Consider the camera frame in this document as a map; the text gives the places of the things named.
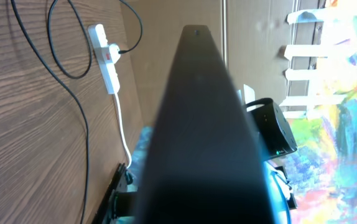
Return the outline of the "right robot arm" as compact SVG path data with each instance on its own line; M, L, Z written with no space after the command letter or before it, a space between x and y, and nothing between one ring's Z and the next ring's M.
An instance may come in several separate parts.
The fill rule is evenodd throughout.
M261 98L243 105L243 110L253 119L257 141L262 147L263 166L271 197L276 210L286 216L296 204L292 199L293 188L283 165L271 164L273 159L285 157L298 150L297 143L278 104L271 98Z

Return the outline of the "blue Samsung Galaxy smartphone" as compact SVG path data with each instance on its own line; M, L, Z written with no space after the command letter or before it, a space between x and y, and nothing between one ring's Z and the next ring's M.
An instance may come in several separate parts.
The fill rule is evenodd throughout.
M137 193L136 223L277 223L261 149L203 25L183 28Z

